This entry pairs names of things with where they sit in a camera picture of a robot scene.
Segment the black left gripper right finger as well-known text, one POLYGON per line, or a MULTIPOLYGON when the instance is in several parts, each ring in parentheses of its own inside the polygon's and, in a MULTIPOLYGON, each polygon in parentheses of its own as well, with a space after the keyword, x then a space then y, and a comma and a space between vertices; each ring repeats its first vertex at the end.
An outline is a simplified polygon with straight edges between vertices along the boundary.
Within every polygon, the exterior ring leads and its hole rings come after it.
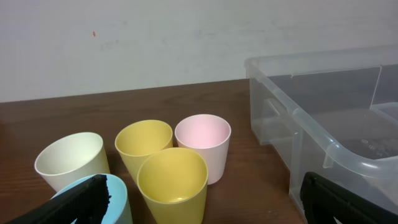
POLYGON ((308 224, 397 224, 392 213, 315 172, 307 172, 300 189, 308 224))

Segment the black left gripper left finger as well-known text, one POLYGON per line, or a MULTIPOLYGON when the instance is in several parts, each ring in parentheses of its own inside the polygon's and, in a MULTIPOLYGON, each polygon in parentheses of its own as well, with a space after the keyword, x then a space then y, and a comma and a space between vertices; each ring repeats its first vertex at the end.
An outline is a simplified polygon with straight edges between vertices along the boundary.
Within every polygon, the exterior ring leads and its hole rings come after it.
POLYGON ((96 174, 8 224, 101 223, 111 198, 106 181, 96 174))

